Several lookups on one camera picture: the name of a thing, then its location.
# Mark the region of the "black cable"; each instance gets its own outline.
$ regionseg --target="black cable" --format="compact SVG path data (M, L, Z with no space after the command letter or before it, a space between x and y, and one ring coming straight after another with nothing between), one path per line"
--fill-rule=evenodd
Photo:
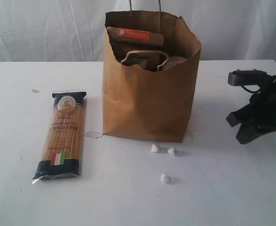
M259 90L257 90L257 91L251 91L251 90L247 89L245 86L241 86L241 87L249 93L259 93L261 91L261 88L259 88Z

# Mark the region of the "italian flag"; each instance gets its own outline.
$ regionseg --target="italian flag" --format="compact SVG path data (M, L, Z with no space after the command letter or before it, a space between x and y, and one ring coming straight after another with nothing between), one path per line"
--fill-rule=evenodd
M57 154L52 152L50 166L63 165L66 158L66 152Z

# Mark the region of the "white round logo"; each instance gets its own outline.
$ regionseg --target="white round logo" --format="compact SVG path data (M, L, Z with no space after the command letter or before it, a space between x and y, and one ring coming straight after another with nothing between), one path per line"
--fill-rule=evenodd
M64 96L60 101L58 102L57 109L61 113L69 113L73 111L75 108L76 101L73 97L71 96Z

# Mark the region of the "paper bag handle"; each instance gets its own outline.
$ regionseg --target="paper bag handle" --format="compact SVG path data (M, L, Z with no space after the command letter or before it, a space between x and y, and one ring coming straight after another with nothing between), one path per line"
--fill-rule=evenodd
M166 64L166 62L168 61L169 59L169 55L163 51L159 51L159 50L133 50L133 51L129 51L127 54L126 54L126 57L121 60L121 64L123 64L126 60L128 60L129 56L131 54L134 54L134 53L146 53L146 54L161 54L161 55L164 55L166 57L166 60L161 63L160 65L157 66L157 72L160 70L160 67L164 66L164 64Z
M158 15L158 31L161 32L161 0L158 0L159 15ZM130 16L132 15L132 0L129 0Z

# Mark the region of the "spaghetti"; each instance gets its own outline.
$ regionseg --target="spaghetti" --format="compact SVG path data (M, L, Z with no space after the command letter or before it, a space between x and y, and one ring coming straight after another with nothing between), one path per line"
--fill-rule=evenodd
M79 159L84 133L86 92L54 93L51 124L42 159L32 183L42 178L79 176Z

